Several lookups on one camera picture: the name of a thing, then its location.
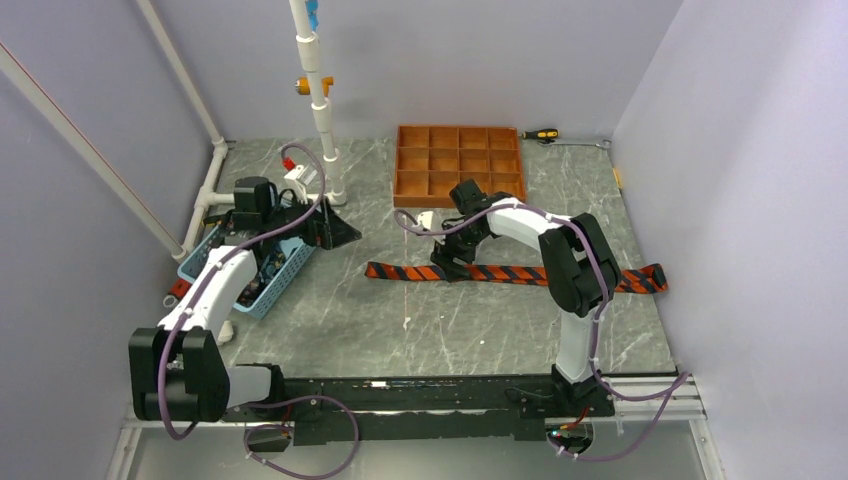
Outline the brown compartment tray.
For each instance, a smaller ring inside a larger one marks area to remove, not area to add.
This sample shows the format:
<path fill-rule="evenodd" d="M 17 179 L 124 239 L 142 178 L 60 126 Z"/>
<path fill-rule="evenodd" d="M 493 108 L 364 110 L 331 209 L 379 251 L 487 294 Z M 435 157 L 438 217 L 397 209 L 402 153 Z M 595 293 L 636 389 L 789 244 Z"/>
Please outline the brown compartment tray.
<path fill-rule="evenodd" d="M 487 194 L 527 199 L 518 131 L 513 127 L 400 125 L 393 205 L 452 208 L 449 192 L 473 180 Z"/>

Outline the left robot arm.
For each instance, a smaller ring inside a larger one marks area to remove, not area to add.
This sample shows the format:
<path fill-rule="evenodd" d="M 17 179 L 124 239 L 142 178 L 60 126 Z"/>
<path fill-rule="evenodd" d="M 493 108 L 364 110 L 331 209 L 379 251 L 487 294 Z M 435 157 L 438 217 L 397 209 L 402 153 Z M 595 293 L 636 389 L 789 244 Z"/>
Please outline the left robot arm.
<path fill-rule="evenodd" d="M 156 326 L 130 337 L 132 404 L 141 420 L 214 422 L 242 405 L 264 420 L 279 417 L 288 402 L 281 368 L 226 366 L 217 335 L 280 242 L 331 250 L 362 237 L 327 200 L 285 200 L 261 176 L 237 180 L 233 208 L 216 220 L 213 246 L 188 292 Z"/>

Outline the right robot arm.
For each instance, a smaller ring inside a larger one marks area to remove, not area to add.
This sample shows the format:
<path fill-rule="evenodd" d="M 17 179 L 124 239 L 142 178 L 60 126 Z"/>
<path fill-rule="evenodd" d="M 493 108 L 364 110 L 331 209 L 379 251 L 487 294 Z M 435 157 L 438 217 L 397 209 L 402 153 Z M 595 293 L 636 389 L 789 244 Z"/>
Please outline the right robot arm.
<path fill-rule="evenodd" d="M 462 221 L 439 233 L 443 239 L 431 254 L 448 280 L 472 278 L 468 266 L 489 237 L 516 240 L 541 255 L 561 325 L 555 370 L 563 380 L 552 386 L 551 401 L 564 415 L 578 413 L 590 399 L 584 381 L 595 373 L 598 323 L 621 280 L 599 223 L 590 214 L 551 214 L 504 192 L 487 195 L 473 180 L 458 184 L 449 196 Z"/>

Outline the orange navy striped tie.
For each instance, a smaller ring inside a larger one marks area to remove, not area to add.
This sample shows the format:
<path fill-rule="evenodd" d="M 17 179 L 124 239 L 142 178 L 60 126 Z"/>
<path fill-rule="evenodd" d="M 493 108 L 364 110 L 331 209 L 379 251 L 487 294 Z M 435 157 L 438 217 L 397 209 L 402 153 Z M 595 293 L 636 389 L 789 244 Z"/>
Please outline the orange navy striped tie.
<path fill-rule="evenodd" d="M 519 285 L 547 286 L 548 277 L 541 266 L 464 265 L 468 276 L 460 281 L 477 281 Z M 436 265 L 398 266 L 382 262 L 368 262 L 364 275 L 371 279 L 408 282 L 446 281 L 448 275 Z M 669 289 L 662 266 L 658 263 L 639 269 L 625 269 L 615 288 L 617 293 L 654 295 Z"/>

